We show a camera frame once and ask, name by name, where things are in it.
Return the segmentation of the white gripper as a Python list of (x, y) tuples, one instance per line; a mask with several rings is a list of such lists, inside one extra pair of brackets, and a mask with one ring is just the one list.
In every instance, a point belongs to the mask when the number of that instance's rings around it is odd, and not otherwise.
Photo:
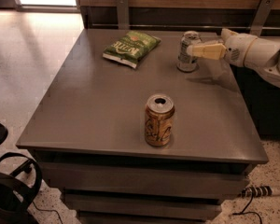
[(223, 28), (221, 38), (225, 46), (221, 43), (189, 45), (187, 54), (211, 60), (219, 60), (225, 56), (224, 59), (227, 63), (243, 67), (247, 51), (257, 37), (255, 35), (238, 34), (230, 29)]

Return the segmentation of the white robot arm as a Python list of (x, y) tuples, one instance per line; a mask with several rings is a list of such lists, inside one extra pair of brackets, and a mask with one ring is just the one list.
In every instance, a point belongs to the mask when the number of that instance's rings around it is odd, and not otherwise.
[(221, 42), (190, 45), (187, 54), (211, 60), (224, 59), (231, 65), (253, 70), (280, 88), (280, 42), (223, 28)]

